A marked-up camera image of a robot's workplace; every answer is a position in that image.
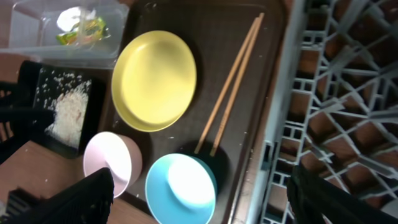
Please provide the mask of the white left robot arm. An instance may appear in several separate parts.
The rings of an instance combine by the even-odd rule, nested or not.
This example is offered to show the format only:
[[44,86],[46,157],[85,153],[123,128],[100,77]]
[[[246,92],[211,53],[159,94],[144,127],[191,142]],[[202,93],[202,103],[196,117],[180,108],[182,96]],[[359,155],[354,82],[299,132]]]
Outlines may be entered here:
[[54,112],[33,108],[32,93],[23,83],[1,82],[5,96],[1,98],[1,122],[9,123],[12,137],[1,143],[1,162],[5,162],[36,134],[54,122]]

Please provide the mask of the grey dishwasher rack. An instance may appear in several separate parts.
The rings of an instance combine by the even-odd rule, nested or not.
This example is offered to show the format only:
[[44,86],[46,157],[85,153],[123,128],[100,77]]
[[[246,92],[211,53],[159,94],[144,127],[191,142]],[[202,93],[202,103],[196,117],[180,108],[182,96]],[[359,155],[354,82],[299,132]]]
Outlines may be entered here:
[[397,0],[294,1],[248,223],[293,223],[302,164],[397,215]]

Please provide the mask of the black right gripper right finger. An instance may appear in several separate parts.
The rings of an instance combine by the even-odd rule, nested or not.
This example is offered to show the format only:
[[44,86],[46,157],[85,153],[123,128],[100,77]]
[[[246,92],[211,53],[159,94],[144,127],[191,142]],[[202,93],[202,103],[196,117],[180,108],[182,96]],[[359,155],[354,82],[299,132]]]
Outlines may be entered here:
[[326,218],[332,223],[397,224],[397,218],[352,197],[301,164],[293,168],[287,196],[298,224],[325,223]]

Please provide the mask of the blue bowl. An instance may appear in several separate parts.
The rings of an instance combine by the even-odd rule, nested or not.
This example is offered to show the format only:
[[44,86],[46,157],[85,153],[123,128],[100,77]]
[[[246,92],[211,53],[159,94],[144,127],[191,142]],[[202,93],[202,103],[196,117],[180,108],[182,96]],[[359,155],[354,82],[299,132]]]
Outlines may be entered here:
[[145,195],[158,223],[208,224],[215,212],[217,183],[201,159],[173,153],[152,164]]

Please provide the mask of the clear plastic bin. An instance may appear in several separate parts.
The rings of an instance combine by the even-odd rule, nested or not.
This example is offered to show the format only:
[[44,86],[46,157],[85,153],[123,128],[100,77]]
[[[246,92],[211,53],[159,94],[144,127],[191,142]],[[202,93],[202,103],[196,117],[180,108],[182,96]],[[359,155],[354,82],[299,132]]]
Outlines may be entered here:
[[[111,37],[91,44],[61,45],[59,15],[71,8],[96,10]],[[119,1],[1,0],[1,52],[66,67],[112,69],[121,49],[129,8]]]

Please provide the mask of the pink bowl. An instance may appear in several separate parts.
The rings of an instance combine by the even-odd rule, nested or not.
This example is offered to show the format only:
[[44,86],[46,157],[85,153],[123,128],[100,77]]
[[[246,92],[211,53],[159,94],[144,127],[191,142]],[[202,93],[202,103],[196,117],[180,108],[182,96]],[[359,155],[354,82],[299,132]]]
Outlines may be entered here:
[[83,155],[83,172],[89,176],[101,168],[109,168],[114,182],[114,197],[123,194],[139,178],[142,153],[129,137],[112,132],[95,134]]

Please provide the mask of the white tissue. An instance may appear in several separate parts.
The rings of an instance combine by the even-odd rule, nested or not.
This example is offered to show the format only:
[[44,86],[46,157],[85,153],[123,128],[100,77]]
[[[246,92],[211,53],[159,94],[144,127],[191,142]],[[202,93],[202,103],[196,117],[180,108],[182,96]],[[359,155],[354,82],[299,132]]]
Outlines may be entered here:
[[64,32],[69,32],[82,20],[92,20],[96,17],[96,10],[87,10],[83,7],[71,7],[63,11],[58,19],[57,26]]

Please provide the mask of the dark brown tray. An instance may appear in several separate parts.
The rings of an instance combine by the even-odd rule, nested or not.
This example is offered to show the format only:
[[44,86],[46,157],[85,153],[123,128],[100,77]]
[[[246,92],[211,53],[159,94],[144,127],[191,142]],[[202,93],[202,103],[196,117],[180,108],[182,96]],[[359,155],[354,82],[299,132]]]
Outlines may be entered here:
[[282,1],[135,1],[127,17],[123,45],[150,30],[177,34],[191,48],[197,63],[198,81],[189,109],[173,125],[154,133],[129,127],[111,108],[106,129],[123,134],[142,149],[144,167],[140,178],[121,199],[144,213],[152,223],[145,198],[145,179],[150,166],[173,152],[192,154],[216,99],[249,28],[259,14],[262,26],[241,81],[228,123],[215,157],[210,150],[221,115],[210,128],[199,156],[214,169],[218,196],[213,223],[231,223],[241,191],[249,152],[261,125],[264,101],[285,28]]

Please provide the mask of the wooden chopstick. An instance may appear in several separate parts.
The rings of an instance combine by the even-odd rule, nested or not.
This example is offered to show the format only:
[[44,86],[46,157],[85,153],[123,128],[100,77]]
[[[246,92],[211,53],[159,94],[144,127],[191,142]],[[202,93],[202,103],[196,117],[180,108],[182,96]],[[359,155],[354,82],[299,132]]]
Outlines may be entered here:
[[247,49],[246,49],[246,51],[244,53],[243,61],[240,64],[240,68],[239,68],[239,71],[238,71],[238,74],[237,74],[233,89],[231,91],[231,95],[229,97],[228,104],[226,105],[226,109],[224,111],[223,118],[221,120],[221,124],[219,126],[219,130],[218,130],[217,135],[216,135],[216,139],[214,141],[213,147],[212,147],[211,152],[210,152],[210,156],[212,156],[212,157],[215,156],[215,154],[217,152],[217,149],[218,149],[218,146],[220,144],[221,138],[223,136],[224,129],[226,127],[226,123],[228,122],[229,114],[230,114],[230,112],[232,110],[234,101],[236,99],[236,95],[238,94],[238,90],[239,90],[241,81],[243,79],[243,76],[245,74],[246,67],[248,65],[252,49],[253,49],[254,44],[256,42],[257,35],[258,35],[258,32],[259,32],[259,29],[260,29],[260,26],[261,26],[263,18],[264,18],[264,13],[260,13],[259,17],[256,18],[256,20],[254,21],[255,25],[254,25],[253,34],[251,35],[251,38],[250,38],[249,43],[248,43],[248,47],[247,47]]
[[233,80],[233,78],[235,76],[235,73],[238,73],[238,71],[239,71],[240,64],[243,61],[244,53],[245,53],[245,51],[246,51],[246,49],[248,47],[249,40],[250,40],[251,35],[253,34],[253,31],[254,31],[254,25],[255,25],[254,21],[256,20],[256,18],[252,22],[252,25],[251,25],[251,27],[250,27],[250,29],[249,29],[249,31],[248,31],[245,39],[244,39],[244,42],[242,43],[242,45],[240,47],[240,50],[239,50],[239,52],[238,52],[238,54],[237,54],[237,56],[236,56],[236,58],[235,58],[235,60],[233,62],[233,65],[232,65],[232,67],[231,67],[231,69],[230,69],[230,71],[228,73],[227,79],[224,82],[224,85],[223,85],[223,87],[221,89],[221,92],[220,92],[220,94],[219,94],[219,96],[217,98],[217,101],[216,101],[216,103],[215,103],[215,105],[214,105],[214,107],[212,109],[212,112],[211,112],[211,114],[210,114],[210,116],[208,118],[208,121],[206,122],[205,128],[204,128],[204,130],[203,130],[203,132],[202,132],[202,134],[201,134],[201,136],[200,136],[200,138],[198,140],[198,144],[197,144],[197,146],[196,146],[196,148],[194,150],[195,154],[198,154],[200,152],[201,147],[202,147],[203,143],[205,142],[206,136],[207,136],[207,134],[208,134],[208,132],[209,132],[209,130],[211,128],[211,125],[214,122],[216,114],[217,114],[217,112],[218,112],[218,110],[219,110],[219,108],[221,106],[221,103],[222,103],[222,101],[223,101],[223,99],[224,99],[224,97],[225,97],[225,95],[226,95],[226,93],[228,91],[228,88],[229,88],[229,86],[230,86],[230,84],[231,84],[231,82],[232,82],[232,80]]

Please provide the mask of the black bin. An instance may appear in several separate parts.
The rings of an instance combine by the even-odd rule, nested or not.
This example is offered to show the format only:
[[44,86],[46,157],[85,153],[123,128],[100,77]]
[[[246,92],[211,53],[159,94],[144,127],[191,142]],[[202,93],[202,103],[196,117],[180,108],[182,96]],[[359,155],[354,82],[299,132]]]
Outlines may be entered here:
[[106,93],[104,81],[88,70],[24,61],[18,82],[30,88],[29,106],[54,112],[54,122],[32,141],[74,159],[96,134]]

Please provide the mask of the spilled rice pile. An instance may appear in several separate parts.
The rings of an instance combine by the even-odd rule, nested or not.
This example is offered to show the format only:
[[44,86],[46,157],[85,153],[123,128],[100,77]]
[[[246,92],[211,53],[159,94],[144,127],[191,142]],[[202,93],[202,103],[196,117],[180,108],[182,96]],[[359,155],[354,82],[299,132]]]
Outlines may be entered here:
[[45,129],[46,135],[78,148],[91,84],[90,79],[84,80],[82,75],[74,72],[58,73],[54,70],[45,76],[39,85],[37,101],[54,112],[54,122]]

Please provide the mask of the yellow plate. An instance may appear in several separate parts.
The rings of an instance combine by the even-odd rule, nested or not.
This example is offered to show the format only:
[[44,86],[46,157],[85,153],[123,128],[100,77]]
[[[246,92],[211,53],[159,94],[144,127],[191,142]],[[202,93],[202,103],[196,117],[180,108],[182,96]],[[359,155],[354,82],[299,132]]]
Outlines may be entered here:
[[113,71],[111,96],[128,126],[150,133],[182,117],[196,85],[197,66],[189,46],[171,32],[153,30],[122,50]]

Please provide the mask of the green snack wrapper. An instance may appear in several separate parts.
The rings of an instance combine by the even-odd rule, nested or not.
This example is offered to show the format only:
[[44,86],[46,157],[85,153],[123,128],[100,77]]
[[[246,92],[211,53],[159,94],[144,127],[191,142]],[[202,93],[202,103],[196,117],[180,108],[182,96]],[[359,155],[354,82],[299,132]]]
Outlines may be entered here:
[[101,17],[78,22],[71,31],[58,34],[56,39],[61,45],[91,44],[111,37],[105,21]]

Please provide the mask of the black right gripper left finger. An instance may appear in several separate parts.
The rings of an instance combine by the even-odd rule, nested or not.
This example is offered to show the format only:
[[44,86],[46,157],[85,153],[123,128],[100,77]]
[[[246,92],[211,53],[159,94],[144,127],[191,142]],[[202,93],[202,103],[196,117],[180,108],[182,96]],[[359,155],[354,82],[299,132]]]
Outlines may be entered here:
[[101,168],[57,195],[26,211],[2,217],[8,224],[104,224],[114,200],[109,168]]

